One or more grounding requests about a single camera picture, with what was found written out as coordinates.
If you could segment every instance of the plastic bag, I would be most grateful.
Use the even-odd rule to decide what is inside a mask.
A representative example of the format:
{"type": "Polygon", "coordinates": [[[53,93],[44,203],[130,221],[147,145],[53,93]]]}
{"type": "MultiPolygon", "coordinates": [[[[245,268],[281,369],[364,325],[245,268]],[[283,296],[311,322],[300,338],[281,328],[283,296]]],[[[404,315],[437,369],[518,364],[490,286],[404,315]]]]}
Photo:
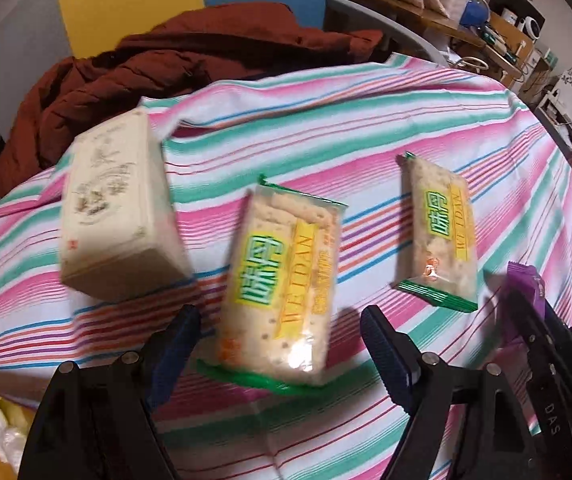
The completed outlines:
{"type": "Polygon", "coordinates": [[[228,273],[220,366],[202,371],[284,394],[321,385],[345,208],[259,181],[228,273]]]}
{"type": "Polygon", "coordinates": [[[477,310],[475,223],[466,180],[406,153],[413,195],[413,277],[397,285],[435,306],[477,310]]]}
{"type": "Polygon", "coordinates": [[[8,425],[8,420],[0,409],[0,461],[10,463],[13,471],[18,474],[26,447],[26,435],[18,428],[8,425]]]}
{"type": "MultiPolygon", "coordinates": [[[[506,281],[502,287],[502,297],[507,297],[511,290],[521,292],[540,316],[540,319],[544,319],[546,314],[546,285],[534,266],[508,262],[506,281]]],[[[521,343],[522,338],[512,321],[508,316],[504,316],[502,310],[500,310],[500,314],[502,315],[503,346],[521,343]]]]}

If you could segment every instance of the brown jacket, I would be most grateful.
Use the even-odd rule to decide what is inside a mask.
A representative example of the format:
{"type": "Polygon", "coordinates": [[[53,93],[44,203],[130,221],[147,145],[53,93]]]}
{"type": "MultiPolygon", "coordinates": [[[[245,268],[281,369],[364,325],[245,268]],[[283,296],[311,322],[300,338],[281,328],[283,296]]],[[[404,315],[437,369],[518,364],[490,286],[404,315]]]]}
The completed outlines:
{"type": "Polygon", "coordinates": [[[74,137],[135,107],[141,96],[187,94],[220,79],[363,62],[381,32],[323,32],[297,25],[284,4],[253,2],[184,12],[115,50],[68,57],[19,107],[0,156],[0,198],[56,164],[74,137]]]}

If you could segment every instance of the chinese characters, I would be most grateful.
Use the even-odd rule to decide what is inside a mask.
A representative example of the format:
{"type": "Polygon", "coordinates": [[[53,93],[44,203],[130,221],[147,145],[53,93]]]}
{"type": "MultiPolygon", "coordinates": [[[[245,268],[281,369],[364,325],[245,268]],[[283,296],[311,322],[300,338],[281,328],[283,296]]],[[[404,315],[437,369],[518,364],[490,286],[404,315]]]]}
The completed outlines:
{"type": "Polygon", "coordinates": [[[284,253],[284,244],[270,236],[251,236],[246,246],[240,274],[239,295],[242,300],[271,304],[277,285],[277,271],[284,253]]]}
{"type": "Polygon", "coordinates": [[[450,240],[448,199],[437,191],[426,191],[426,221],[431,234],[450,240]]]}

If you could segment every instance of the metal screw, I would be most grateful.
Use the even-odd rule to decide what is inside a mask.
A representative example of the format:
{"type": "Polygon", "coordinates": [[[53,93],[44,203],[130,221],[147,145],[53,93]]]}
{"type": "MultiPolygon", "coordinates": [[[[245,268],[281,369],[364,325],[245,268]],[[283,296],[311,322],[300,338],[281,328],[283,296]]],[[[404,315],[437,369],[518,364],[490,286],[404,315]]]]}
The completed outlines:
{"type": "Polygon", "coordinates": [[[434,366],[440,361],[440,357],[435,352],[424,352],[421,354],[421,360],[427,365],[434,366]]]}
{"type": "Polygon", "coordinates": [[[502,369],[499,368],[498,365],[496,365],[495,363],[489,363],[486,365],[486,371],[490,374],[490,375],[494,375],[495,377],[497,377],[498,375],[500,375],[502,373],[502,369]]]}
{"type": "Polygon", "coordinates": [[[121,356],[121,361],[124,364],[132,365],[139,361],[139,354],[137,352],[126,352],[121,356]]]}
{"type": "Polygon", "coordinates": [[[59,371],[63,374],[69,374],[70,372],[72,372],[73,368],[74,368],[74,363],[72,361],[66,361],[59,365],[59,371]]]}

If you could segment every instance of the blue gripper pad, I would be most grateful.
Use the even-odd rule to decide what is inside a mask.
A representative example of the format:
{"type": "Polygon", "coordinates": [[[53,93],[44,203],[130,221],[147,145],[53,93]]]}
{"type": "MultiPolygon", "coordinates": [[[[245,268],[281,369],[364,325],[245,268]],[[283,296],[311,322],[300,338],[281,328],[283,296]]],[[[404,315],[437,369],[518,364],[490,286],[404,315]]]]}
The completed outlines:
{"type": "Polygon", "coordinates": [[[142,348],[142,378],[151,412],[169,398],[200,337],[201,315],[186,304],[163,332],[155,332],[142,348]]]}
{"type": "Polygon", "coordinates": [[[406,413],[411,413],[415,409],[413,385],[421,375],[418,349],[406,334],[395,331],[376,305],[364,309],[359,327],[388,395],[406,413]]]}

